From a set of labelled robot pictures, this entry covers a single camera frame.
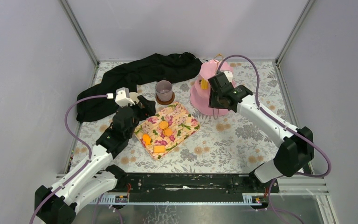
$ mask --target floral tray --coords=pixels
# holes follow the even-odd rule
[[[169,128],[172,129],[172,135],[169,137],[165,136],[163,129],[158,126],[163,120],[167,121]],[[187,109],[181,103],[174,102],[136,127],[134,133],[150,156],[155,160],[159,160],[190,135],[194,134],[199,128],[198,121]],[[150,136],[151,145],[147,146],[145,141],[143,141],[142,137],[144,134]],[[165,152],[153,153],[154,146],[161,145],[165,146]]]

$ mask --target gray leaf pattern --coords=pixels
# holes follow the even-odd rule
[[[103,74],[123,62],[101,62],[94,84],[101,82]],[[256,89],[255,71],[248,62],[229,63],[234,68],[236,85]],[[255,62],[260,74],[259,99],[270,110],[287,119],[286,109],[275,77],[272,62]],[[200,113],[190,102],[190,89],[197,78],[174,84],[175,100],[199,121],[200,129],[172,152],[158,161],[153,160],[136,137],[111,163],[126,172],[154,173],[249,173],[258,165],[274,158],[277,147],[265,133],[239,114],[230,112],[217,120]],[[155,82],[137,86],[147,99],[155,97]],[[156,104],[156,111],[166,106]],[[113,115],[95,122],[84,122],[79,137],[95,145]],[[78,142],[72,154],[71,168],[87,156],[87,149]]]

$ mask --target translucent mug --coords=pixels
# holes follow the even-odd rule
[[[167,102],[172,99],[172,83],[166,80],[159,81],[156,84],[156,94],[159,100]]]

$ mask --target black jacket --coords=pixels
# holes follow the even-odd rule
[[[100,84],[81,92],[77,100],[107,93],[116,94],[116,90],[122,87],[127,87],[130,92],[136,92],[137,85],[161,80],[168,80],[171,83],[182,82],[198,75],[201,64],[198,58],[188,52],[168,56],[153,54],[107,71]],[[111,99],[89,99],[77,105],[76,119],[80,122],[96,121],[115,113],[117,108],[118,105]]]

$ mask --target white wall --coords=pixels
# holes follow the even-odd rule
[[[307,0],[69,0],[100,60],[190,51],[276,58]]]
[[[93,69],[57,0],[0,1],[0,224],[28,223],[35,190],[63,171],[64,114]]]
[[[301,125],[314,132],[341,224],[358,223],[358,1],[317,1],[282,62]],[[318,173],[326,169],[319,156]]]

